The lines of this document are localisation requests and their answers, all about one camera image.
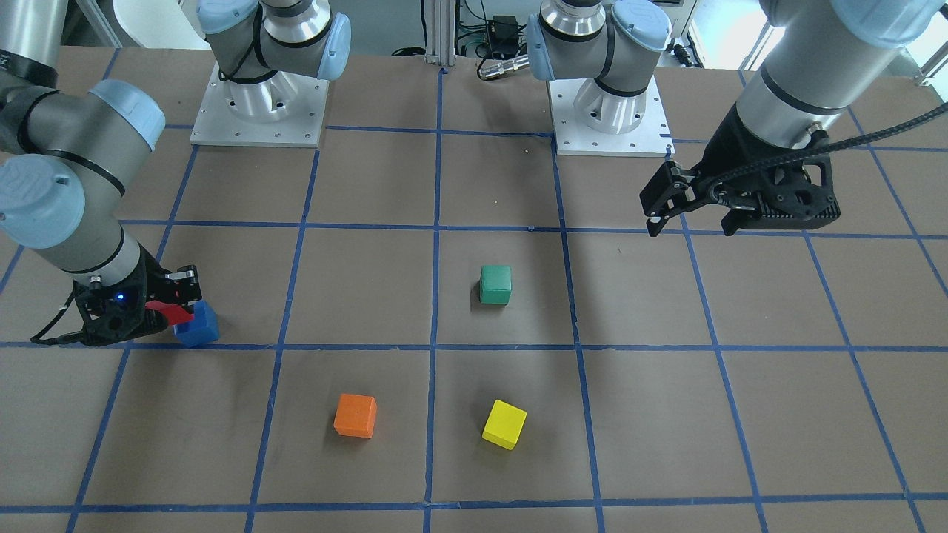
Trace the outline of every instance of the wooden block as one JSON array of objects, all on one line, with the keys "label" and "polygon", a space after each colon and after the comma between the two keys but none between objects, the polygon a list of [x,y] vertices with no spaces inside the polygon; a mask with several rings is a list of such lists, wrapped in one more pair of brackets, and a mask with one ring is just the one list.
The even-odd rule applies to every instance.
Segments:
[{"label": "wooden block", "polygon": [[376,411],[372,396],[340,395],[333,427],[343,436],[372,438]]},{"label": "wooden block", "polygon": [[511,268],[506,265],[481,267],[481,303],[507,305],[513,289]]},{"label": "wooden block", "polygon": [[487,442],[512,450],[520,439],[526,419],[527,412],[523,409],[494,400],[494,407],[490,410],[481,437]]}]

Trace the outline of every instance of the silver cylinder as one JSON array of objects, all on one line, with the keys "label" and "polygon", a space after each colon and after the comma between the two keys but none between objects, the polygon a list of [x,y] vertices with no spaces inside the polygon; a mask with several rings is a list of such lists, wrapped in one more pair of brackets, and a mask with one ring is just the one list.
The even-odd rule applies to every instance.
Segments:
[{"label": "silver cylinder", "polygon": [[283,43],[305,43],[319,35],[329,25],[330,9],[327,0],[303,0],[309,7],[292,16],[276,16],[267,10],[264,29]]},{"label": "silver cylinder", "polygon": [[764,67],[777,85],[809,105],[835,109],[853,103],[898,55],[852,34],[829,1],[812,2],[795,16]]},{"label": "silver cylinder", "polygon": [[260,83],[227,83],[225,89],[232,102],[230,111],[256,123],[276,122],[288,117],[292,107],[289,103],[300,93],[285,72],[278,72]]},{"label": "silver cylinder", "polygon": [[56,68],[68,0],[0,1],[0,49]]},{"label": "silver cylinder", "polygon": [[601,4],[579,8],[562,0],[543,0],[539,17],[550,28],[574,37],[592,35],[606,24],[606,10]]},{"label": "silver cylinder", "polygon": [[260,0],[265,6],[270,6],[271,8],[277,9],[286,9],[296,6],[300,1],[308,2],[309,0]]},{"label": "silver cylinder", "polygon": [[807,128],[818,122],[828,130],[840,114],[816,114],[789,105],[767,87],[759,72],[738,99],[738,115],[747,129],[781,148],[804,148],[810,142]]}]

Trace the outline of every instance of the metal post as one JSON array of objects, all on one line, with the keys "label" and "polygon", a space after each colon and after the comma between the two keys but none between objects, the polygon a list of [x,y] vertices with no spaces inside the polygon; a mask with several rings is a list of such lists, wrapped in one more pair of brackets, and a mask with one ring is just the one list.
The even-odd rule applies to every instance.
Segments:
[{"label": "metal post", "polygon": [[754,47],[751,48],[751,51],[747,54],[747,57],[744,58],[744,61],[741,62],[738,70],[755,70],[755,66],[760,66],[760,63],[763,61],[760,57],[760,54],[763,53],[764,47],[770,41],[771,37],[774,35],[774,27],[770,23],[765,22],[764,27],[760,29],[760,34],[757,36],[757,40],[754,42]]},{"label": "metal post", "polygon": [[915,84],[919,87],[932,84],[932,80],[938,75],[939,71],[948,64],[948,41],[941,45],[939,51],[921,66],[921,73],[915,76]]},{"label": "metal post", "polygon": [[56,68],[66,0],[0,2],[0,50]]},{"label": "metal post", "polygon": [[112,48],[121,48],[121,41],[118,35],[105,18],[105,13],[94,0],[76,0],[76,5],[82,10],[82,14],[89,21],[89,26],[96,32],[96,36],[105,46]]},{"label": "metal post", "polygon": [[457,0],[433,0],[425,4],[425,18],[428,20],[425,61],[428,63],[454,66],[456,10]]}]

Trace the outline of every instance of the black strap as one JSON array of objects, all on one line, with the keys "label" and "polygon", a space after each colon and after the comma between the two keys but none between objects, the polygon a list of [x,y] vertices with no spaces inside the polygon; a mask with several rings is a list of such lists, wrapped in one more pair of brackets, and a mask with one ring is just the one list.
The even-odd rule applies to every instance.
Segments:
[{"label": "black strap", "polygon": [[602,72],[599,73],[596,78],[602,78],[603,76],[609,74],[609,70],[612,68],[612,58],[615,56],[615,27],[612,25],[611,21],[607,19],[606,22],[606,62],[602,65]]},{"label": "black strap", "polygon": [[787,91],[783,90],[783,87],[776,83],[774,78],[771,78],[770,72],[767,70],[766,63],[760,66],[759,72],[760,79],[763,80],[764,84],[767,85],[767,88],[770,89],[772,93],[774,93],[774,96],[781,99],[790,107],[799,109],[800,111],[810,115],[839,115],[840,113],[846,111],[846,107],[818,107],[811,103],[806,103],[794,95],[788,93]]},{"label": "black strap", "polygon": [[17,78],[43,87],[55,87],[58,74],[48,64],[33,61],[29,57],[0,49],[0,70],[6,70]]},{"label": "black strap", "polygon": [[60,320],[63,319],[65,312],[69,310],[69,306],[72,305],[72,301],[76,299],[76,289],[69,291],[69,298],[65,300],[65,303],[60,307],[56,316],[53,317],[53,320],[40,330],[39,333],[29,338],[29,341],[33,344],[41,344],[43,346],[56,346],[59,344],[72,344],[73,342],[79,342],[84,338],[84,335],[81,331],[75,333],[67,333],[65,335],[60,335],[54,339],[43,339],[43,335],[49,333],[49,330],[53,328]]},{"label": "black strap", "polygon": [[115,177],[109,171],[103,169],[101,166],[97,165],[93,161],[86,159],[83,156],[80,156],[78,154],[73,154],[72,152],[67,152],[66,150],[59,150],[59,149],[45,150],[43,151],[43,155],[61,157],[62,159],[65,159],[67,161],[72,161],[73,163],[76,163],[77,165],[82,165],[83,167],[89,169],[90,171],[100,175],[103,179],[105,179],[105,181],[108,181],[109,183],[111,183],[113,187],[118,189],[119,195],[122,195],[122,196],[125,195],[125,186],[122,185],[121,181],[119,181],[117,177]]},{"label": "black strap", "polygon": [[262,76],[256,78],[237,78],[234,76],[237,72],[240,71],[241,67],[244,66],[246,58],[250,57],[250,52],[255,52],[257,55],[257,61],[260,62],[264,67],[270,68],[270,65],[266,64],[264,60],[264,54],[260,50],[260,28],[264,24],[264,10],[260,7],[257,8],[257,12],[253,15],[253,38],[250,41],[250,46],[246,48],[244,56],[240,58],[240,61],[237,62],[237,66],[234,67],[233,72],[230,74],[225,74],[223,69],[218,69],[217,79],[221,82],[234,82],[244,85],[253,85],[255,83],[265,82],[270,78],[273,78],[277,75],[276,70],[270,70]]},{"label": "black strap", "polygon": [[36,100],[29,105],[29,108],[23,115],[23,120],[20,121],[20,127],[16,130],[16,141],[20,144],[20,148],[23,148],[23,151],[27,154],[37,154],[40,151],[39,147],[33,144],[33,141],[29,139],[29,116],[41,101],[58,94],[60,94],[59,91],[49,91],[48,93],[36,97]]}]

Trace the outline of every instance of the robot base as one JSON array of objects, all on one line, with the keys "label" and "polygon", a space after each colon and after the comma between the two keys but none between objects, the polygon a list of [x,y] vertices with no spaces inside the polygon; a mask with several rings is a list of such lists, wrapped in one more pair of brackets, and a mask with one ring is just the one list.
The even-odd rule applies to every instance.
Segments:
[{"label": "robot base", "polygon": [[285,103],[285,118],[255,122],[229,109],[230,93],[217,73],[215,65],[191,130],[191,144],[319,148],[329,82],[283,73],[299,91]]},{"label": "robot base", "polygon": [[556,152],[564,156],[665,157],[675,154],[655,78],[646,90],[647,107],[637,128],[619,135],[593,130],[576,116],[573,101],[585,80],[548,82],[556,131]]}]

